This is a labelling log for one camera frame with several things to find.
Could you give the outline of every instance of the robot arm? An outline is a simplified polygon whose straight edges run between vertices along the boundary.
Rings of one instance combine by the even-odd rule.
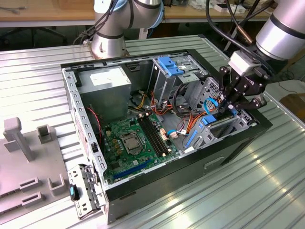
[[[284,66],[305,45],[305,1],[278,0],[279,5],[256,37],[256,44],[249,49],[271,66]],[[266,104],[264,92],[271,75],[262,63],[243,50],[232,54],[230,67],[221,67],[222,102],[218,110],[233,107],[257,109]],[[256,95],[250,102],[242,95]]]
[[[113,13],[102,19],[102,27],[96,27],[91,43],[97,58],[111,58],[126,55],[124,30],[135,28],[154,28],[163,20],[162,0],[118,0]],[[95,0],[95,19],[98,21],[109,8],[110,3]]]

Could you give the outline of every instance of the aluminum table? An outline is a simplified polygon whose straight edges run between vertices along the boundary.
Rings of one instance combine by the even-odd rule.
[[[198,36],[128,41],[126,45],[131,55],[195,48],[216,69],[227,64],[226,56]],[[60,64],[92,59],[84,45],[1,52],[0,133],[2,120],[8,117],[18,116],[23,132],[49,124],[56,129],[66,168],[85,162]],[[265,95],[268,104],[260,111],[273,123],[266,134],[234,161],[143,209],[107,226],[102,213],[79,221],[74,204],[66,197],[1,228],[304,228],[304,124]]]

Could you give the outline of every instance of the chip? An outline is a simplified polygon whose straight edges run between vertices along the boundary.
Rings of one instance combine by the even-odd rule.
[[[119,164],[118,162],[116,162],[116,163],[111,164],[111,167],[112,167],[113,169],[116,169],[116,168],[119,168],[119,167],[120,167],[120,164]]]
[[[125,145],[129,150],[135,149],[139,147],[139,143],[137,142],[137,139],[135,137],[126,139],[124,141]]]
[[[139,136],[136,132],[130,132],[121,136],[127,153],[137,155],[143,150]]]

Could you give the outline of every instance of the green motherboard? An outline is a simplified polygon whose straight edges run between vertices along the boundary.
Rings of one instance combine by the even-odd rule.
[[[102,127],[106,133],[104,158],[108,167],[104,177],[109,184],[179,155],[170,139],[162,139],[162,126],[155,114],[146,117],[145,122],[140,118],[131,118]],[[160,154],[158,146],[162,146],[162,152],[166,151],[166,154]]]

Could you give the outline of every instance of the wooden table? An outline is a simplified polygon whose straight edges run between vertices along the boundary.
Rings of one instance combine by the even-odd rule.
[[[20,15],[6,10],[0,10],[0,27],[34,27],[34,26],[64,26],[94,24],[94,10],[62,10],[57,0],[0,0],[3,7],[28,7]],[[213,21],[230,21],[229,13],[220,13],[210,9]],[[266,21],[268,13],[261,13],[253,21]],[[243,14],[236,14],[242,19]],[[191,6],[165,7],[165,23],[179,22],[207,22],[205,11],[199,11]]]
[[[238,21],[242,20],[246,16],[245,14],[237,13],[235,17]],[[231,21],[229,13],[220,13],[214,9],[210,9],[210,15],[215,22]],[[266,21],[270,17],[270,14],[262,12],[251,21]],[[165,22],[207,22],[205,10],[196,10],[191,6],[171,6],[165,7]]]

